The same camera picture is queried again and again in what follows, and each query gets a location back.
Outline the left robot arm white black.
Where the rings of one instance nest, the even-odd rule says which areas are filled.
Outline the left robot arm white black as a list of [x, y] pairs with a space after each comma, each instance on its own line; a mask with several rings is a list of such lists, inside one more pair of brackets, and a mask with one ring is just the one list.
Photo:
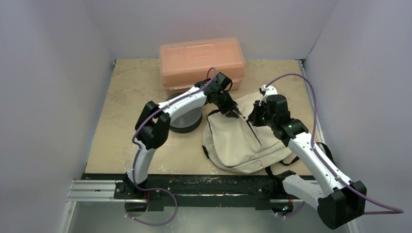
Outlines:
[[207, 104], [214, 104], [218, 111], [229, 117], [236, 117], [237, 104], [229, 94], [232, 80], [216, 69], [213, 75], [197, 82], [188, 91], [161, 103], [149, 101], [135, 125], [132, 143], [137, 146], [137, 152], [132, 162], [131, 170], [127, 172], [130, 182], [126, 193], [134, 199], [143, 196], [148, 169], [156, 150], [168, 139], [170, 125], [177, 118]]

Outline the pink translucent storage box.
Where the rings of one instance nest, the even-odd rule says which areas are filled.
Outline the pink translucent storage box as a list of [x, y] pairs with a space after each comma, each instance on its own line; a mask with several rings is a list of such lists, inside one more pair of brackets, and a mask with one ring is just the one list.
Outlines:
[[206, 79], [211, 67], [233, 81], [233, 90], [239, 89], [245, 78], [245, 59], [233, 37], [164, 44], [159, 48], [159, 60], [160, 83], [169, 91], [191, 88]]

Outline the cream canvas backpack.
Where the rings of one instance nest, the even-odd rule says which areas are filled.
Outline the cream canvas backpack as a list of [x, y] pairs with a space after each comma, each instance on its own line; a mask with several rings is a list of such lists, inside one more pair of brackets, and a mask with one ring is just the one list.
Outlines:
[[270, 167], [273, 174], [292, 170], [301, 176], [310, 175], [302, 160], [277, 139], [272, 130], [252, 126], [247, 121], [253, 104], [261, 99], [259, 92], [236, 99], [241, 116], [227, 117], [218, 110], [206, 116], [203, 147], [206, 156], [215, 166], [234, 173], [265, 174]]

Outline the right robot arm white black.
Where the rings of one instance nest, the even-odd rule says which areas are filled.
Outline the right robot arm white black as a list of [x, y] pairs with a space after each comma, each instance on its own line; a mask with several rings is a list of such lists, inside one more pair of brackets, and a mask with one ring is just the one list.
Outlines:
[[326, 154], [313, 142], [313, 136], [302, 121], [292, 118], [283, 95], [263, 97], [253, 104], [249, 115], [253, 126], [269, 127], [305, 164], [317, 184], [303, 180], [291, 171], [277, 175], [273, 192], [283, 198], [288, 194], [300, 198], [316, 209], [321, 221], [334, 230], [365, 213], [366, 186], [353, 182], [343, 174]]

